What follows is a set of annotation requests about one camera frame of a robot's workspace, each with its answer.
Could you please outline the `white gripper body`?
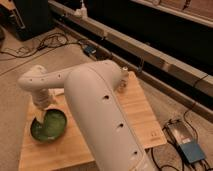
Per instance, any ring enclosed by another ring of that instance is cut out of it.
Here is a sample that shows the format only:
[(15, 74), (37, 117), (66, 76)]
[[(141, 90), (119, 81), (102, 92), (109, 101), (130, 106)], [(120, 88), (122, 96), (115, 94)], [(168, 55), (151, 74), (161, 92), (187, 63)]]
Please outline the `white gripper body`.
[(54, 102), (54, 98), (48, 89), (41, 89), (31, 93), (33, 104), (40, 110), (46, 109)]

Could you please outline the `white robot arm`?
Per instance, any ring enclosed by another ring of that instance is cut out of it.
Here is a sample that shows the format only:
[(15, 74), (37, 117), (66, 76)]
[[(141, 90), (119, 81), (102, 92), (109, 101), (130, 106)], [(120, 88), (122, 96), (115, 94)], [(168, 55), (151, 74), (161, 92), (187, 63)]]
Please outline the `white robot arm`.
[(114, 91), (122, 69), (111, 60), (95, 61), (48, 73), (40, 65), (19, 79), (19, 86), (38, 98), (43, 89), (62, 88), (100, 171), (155, 171), (128, 123)]

